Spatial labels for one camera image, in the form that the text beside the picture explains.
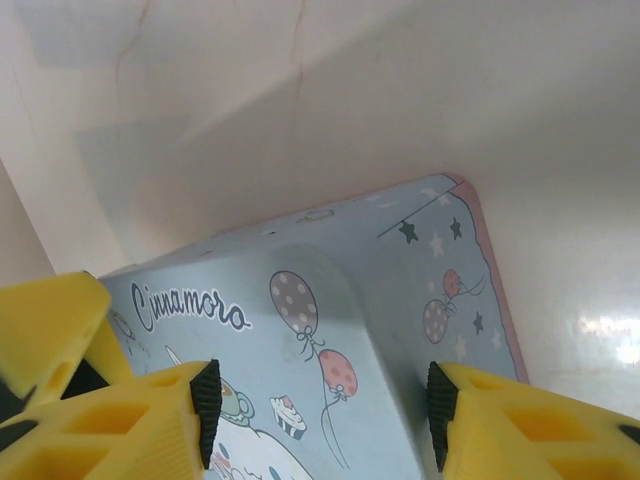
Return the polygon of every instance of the star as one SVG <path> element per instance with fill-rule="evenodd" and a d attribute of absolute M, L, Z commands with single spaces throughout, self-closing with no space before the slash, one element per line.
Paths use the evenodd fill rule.
<path fill-rule="evenodd" d="M 426 195 L 431 200 L 438 196 L 438 192 L 436 192 L 433 188 L 423 188 L 422 190 L 420 190 L 420 193 Z"/>
<path fill-rule="evenodd" d="M 437 233 L 433 234 L 433 240 L 429 242 L 431 248 L 433 249 L 433 258 L 438 258 L 438 256 L 444 255 L 442 251 L 442 239 L 438 237 Z"/>
<path fill-rule="evenodd" d="M 404 235 L 407 243 L 411 243 L 411 240 L 418 241 L 418 236 L 415 232 L 416 226 L 413 223 L 407 223 L 403 220 L 402 226 L 398 230 Z"/>
<path fill-rule="evenodd" d="M 493 331 L 493 339 L 491 341 L 493 342 L 494 350 L 498 351 L 498 349 L 500 348 L 500 345 L 501 345 L 500 332 L 498 332 L 498 330 L 494 330 Z"/>
<path fill-rule="evenodd" d="M 453 217 L 453 223 L 449 226 L 449 228 L 453 232 L 454 240 L 457 240 L 458 237 L 462 238 L 462 232 L 460 231 L 460 222 L 456 220 L 456 217 Z"/>
<path fill-rule="evenodd" d="M 473 326 L 476 327 L 476 335 L 480 335 L 480 332 L 484 332 L 484 327 L 482 326 L 482 315 L 479 312 L 476 312 L 476 319 L 473 321 Z"/>
<path fill-rule="evenodd" d="M 456 343 L 456 354 L 458 355 L 458 361 L 461 362 L 464 357 L 467 356 L 467 341 L 458 335 L 458 343 Z"/>

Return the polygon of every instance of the balloon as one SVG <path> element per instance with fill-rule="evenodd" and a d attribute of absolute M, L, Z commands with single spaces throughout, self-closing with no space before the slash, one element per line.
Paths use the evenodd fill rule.
<path fill-rule="evenodd" d="M 358 391 L 358 379 L 351 362 L 341 353 L 330 349 L 322 350 L 318 357 L 329 390 L 342 393 L 345 397 L 355 395 Z"/>
<path fill-rule="evenodd" d="M 460 275 L 455 270 L 447 270 L 442 280 L 444 293 L 448 298 L 453 298 L 460 294 Z"/>
<path fill-rule="evenodd" d="M 449 318 L 444 303 L 440 300 L 431 300 L 424 307 L 423 322 L 427 332 L 427 338 L 431 343 L 440 343 L 447 331 Z"/>
<path fill-rule="evenodd" d="M 318 328 L 318 307 L 309 285 L 292 272 L 277 272 L 269 285 L 271 300 L 280 317 L 299 340 L 313 335 Z"/>

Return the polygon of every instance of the white star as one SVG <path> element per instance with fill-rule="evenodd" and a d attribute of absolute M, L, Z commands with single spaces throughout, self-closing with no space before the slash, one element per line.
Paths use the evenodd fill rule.
<path fill-rule="evenodd" d="M 467 356 L 467 341 L 460 335 L 458 335 L 458 343 L 456 343 L 456 354 L 459 362 Z"/>
<path fill-rule="evenodd" d="M 438 258 L 438 256 L 444 255 L 442 251 L 442 239 L 438 236 L 437 233 L 433 234 L 433 240 L 429 242 L 431 248 L 433 249 L 433 258 Z"/>
<path fill-rule="evenodd" d="M 423 188 L 422 190 L 420 190 L 420 193 L 426 195 L 431 200 L 438 196 L 438 192 L 436 192 L 433 188 Z"/>
<path fill-rule="evenodd" d="M 493 331 L 493 339 L 491 341 L 493 342 L 494 350 L 497 351 L 500 348 L 500 345 L 501 345 L 500 332 L 498 332 L 498 330 L 494 330 Z"/>

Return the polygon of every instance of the black rubber pad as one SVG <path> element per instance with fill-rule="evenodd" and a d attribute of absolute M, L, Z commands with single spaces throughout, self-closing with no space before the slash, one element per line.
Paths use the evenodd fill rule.
<path fill-rule="evenodd" d="M 618 428 L 640 446 L 640 428 L 634 427 L 633 425 L 620 425 Z"/>
<path fill-rule="evenodd" d="M 447 460 L 449 442 L 447 441 L 447 424 L 453 420 L 458 401 L 458 387 L 436 362 L 429 365 L 427 380 L 427 408 L 429 410 L 429 430 L 436 452 L 438 471 L 442 472 Z"/>
<path fill-rule="evenodd" d="M 193 409 L 200 417 L 200 457 L 205 470 L 213 452 L 213 441 L 218 431 L 218 419 L 222 411 L 222 382 L 220 364 L 211 360 L 204 369 L 191 380 L 191 400 Z"/>
<path fill-rule="evenodd" d="M 0 427 L 0 452 L 13 445 L 37 426 L 38 422 L 35 420 L 23 420 L 6 427 Z"/>
<path fill-rule="evenodd" d="M 61 398 L 64 400 L 108 386 L 107 381 L 83 358 Z"/>
<path fill-rule="evenodd" d="M 20 398 L 0 378 L 0 423 L 22 412 L 34 391 L 35 387 L 25 398 Z"/>

